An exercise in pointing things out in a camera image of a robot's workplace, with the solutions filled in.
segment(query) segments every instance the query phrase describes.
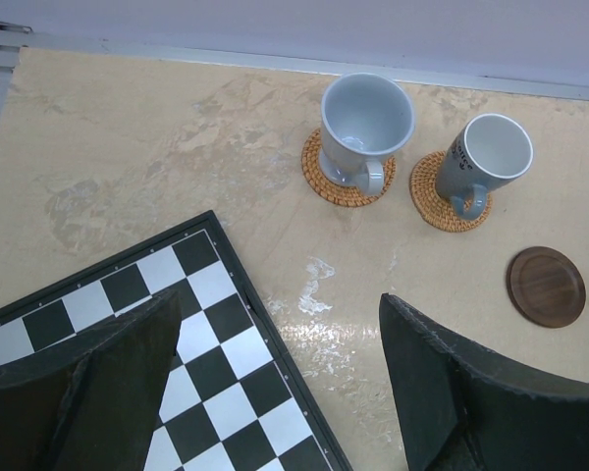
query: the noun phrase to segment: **dark wooden coaster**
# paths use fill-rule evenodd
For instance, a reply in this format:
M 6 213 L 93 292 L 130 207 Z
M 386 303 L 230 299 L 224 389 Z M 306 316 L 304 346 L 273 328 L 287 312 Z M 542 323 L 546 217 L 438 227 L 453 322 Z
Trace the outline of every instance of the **dark wooden coaster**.
M 580 272 L 562 253 L 530 247 L 510 262 L 510 300 L 530 321 L 544 327 L 565 327 L 580 316 L 586 291 Z

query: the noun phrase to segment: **black and white checkered board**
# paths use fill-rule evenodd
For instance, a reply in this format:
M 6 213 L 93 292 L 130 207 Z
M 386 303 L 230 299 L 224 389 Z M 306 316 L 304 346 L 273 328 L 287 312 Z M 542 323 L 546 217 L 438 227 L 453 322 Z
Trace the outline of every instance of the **black and white checkered board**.
M 164 288 L 183 322 L 146 470 L 351 469 L 211 212 L 0 309 L 0 365 Z

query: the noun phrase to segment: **white ceramic mug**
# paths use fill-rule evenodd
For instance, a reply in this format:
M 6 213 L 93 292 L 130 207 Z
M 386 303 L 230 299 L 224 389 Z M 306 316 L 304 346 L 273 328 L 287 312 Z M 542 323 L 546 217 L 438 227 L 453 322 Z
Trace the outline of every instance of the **white ceramic mug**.
M 414 132 L 408 95 L 387 78 L 349 74 L 325 90 L 321 117 L 323 174 L 341 186 L 357 186 L 366 195 L 380 194 L 383 164 Z
M 449 199 L 462 219 L 480 217 L 489 191 L 525 174 L 532 164 L 530 137 L 511 118 L 476 116 L 450 146 L 436 178 L 436 191 Z M 471 200 L 467 209 L 464 202 Z

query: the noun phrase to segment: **chessboard edge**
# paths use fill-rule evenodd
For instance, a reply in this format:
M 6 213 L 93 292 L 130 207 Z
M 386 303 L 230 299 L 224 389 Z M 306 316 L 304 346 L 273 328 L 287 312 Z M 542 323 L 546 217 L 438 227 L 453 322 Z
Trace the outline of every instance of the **chessboard edge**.
M 221 248 L 222 252 L 221 255 L 229 256 L 230 260 L 227 262 L 231 263 L 234 269 L 241 275 L 241 292 L 243 292 L 244 296 L 246 297 L 247 303 L 252 307 L 254 314 L 257 316 L 257 319 L 262 322 L 264 329 L 267 333 L 271 336 L 271 340 L 277 346 L 280 352 L 280 359 L 286 364 L 288 369 L 290 370 L 291 375 L 293 375 L 294 383 L 298 388 L 299 394 L 302 396 L 303 400 L 307 403 L 310 411 L 313 412 L 313 417 L 316 422 L 317 427 L 320 429 L 321 433 L 325 437 L 328 442 L 329 447 L 332 449 L 336 460 L 342 471 L 352 471 L 352 467 L 345 455 L 345 452 L 341 448 L 334 432 L 330 428 L 325 416 L 321 412 L 319 405 L 314 399 L 312 392 L 310 391 L 309 387 L 307 386 L 305 380 L 301 376 L 298 368 L 296 367 L 295 361 L 293 360 L 288 348 L 284 344 L 282 337 L 279 335 L 279 331 L 273 321 L 270 318 L 270 315 L 266 311 L 264 307 L 264 303 L 262 302 L 259 294 L 255 290 L 255 287 L 248 276 L 248 273 L 244 269 L 244 266 L 240 259 L 238 258 L 238 254 L 234 250 L 225 230 L 218 221 L 216 214 L 211 212 L 208 215 L 210 219 L 210 226 L 214 231 L 214 236 L 218 238 L 218 242 L 224 245 Z
M 111 257 L 105 258 L 97 263 L 94 263 L 93 265 L 83 270 L 80 270 L 79 272 L 76 272 L 70 275 L 69 277 L 64 278 L 63 280 L 55 282 L 46 288 L 38 289 L 32 292 L 31 294 L 28 294 L 25 297 L 18 299 L 17 301 L 11 302 L 6 306 L 0 307 L 0 324 L 5 324 L 9 321 L 21 317 L 19 315 L 19 311 L 23 307 L 29 306 L 32 302 L 36 301 L 37 299 L 52 296 L 53 293 L 63 288 L 74 285 L 79 280 L 87 278 L 97 272 L 100 272 L 101 270 L 105 270 L 111 266 L 114 266 L 118 262 L 123 261 L 136 253 L 141 252 L 149 246 L 154 245 L 162 240 L 166 240 L 167 238 L 174 236 L 180 232 L 183 232 L 186 229 L 191 228 L 192 226 L 196 226 L 197 224 L 201 223 L 208 223 L 211 226 L 214 226 L 214 221 L 218 222 L 218 219 L 216 218 L 214 211 L 205 211 L 204 213 L 201 213 L 198 216 L 188 219 L 187 221 L 180 223 L 174 226 L 173 228 L 164 231 L 163 233 L 159 233 L 157 235 L 149 237 L 143 240 L 142 242 L 138 242 L 137 244 L 132 245 L 131 247 L 126 248 L 125 250 L 115 255 L 112 255 Z

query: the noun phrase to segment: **round wooden coaster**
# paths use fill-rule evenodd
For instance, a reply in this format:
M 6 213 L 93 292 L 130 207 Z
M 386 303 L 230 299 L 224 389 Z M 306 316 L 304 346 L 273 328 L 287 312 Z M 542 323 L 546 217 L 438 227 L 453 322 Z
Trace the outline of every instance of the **round wooden coaster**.
M 356 187 L 340 186 L 327 180 L 318 163 L 320 150 L 321 130 L 316 130 L 303 145 L 303 151 L 301 152 L 303 175 L 314 191 L 339 206 L 356 208 L 377 201 L 386 192 L 395 177 L 397 164 L 395 158 L 391 157 L 384 164 L 384 187 L 382 192 L 377 196 L 365 196 Z
M 480 217 L 473 221 L 459 218 L 452 208 L 452 204 L 436 192 L 436 175 L 443 164 L 444 151 L 432 152 L 426 155 L 412 169 L 410 174 L 410 196 L 423 220 L 442 231 L 448 233 L 463 233 L 480 226 L 489 216 L 493 199 L 489 194 L 487 207 Z
M 507 288 L 512 304 L 530 321 L 565 327 L 585 307 L 585 284 L 576 266 L 548 247 L 526 248 L 509 264 Z

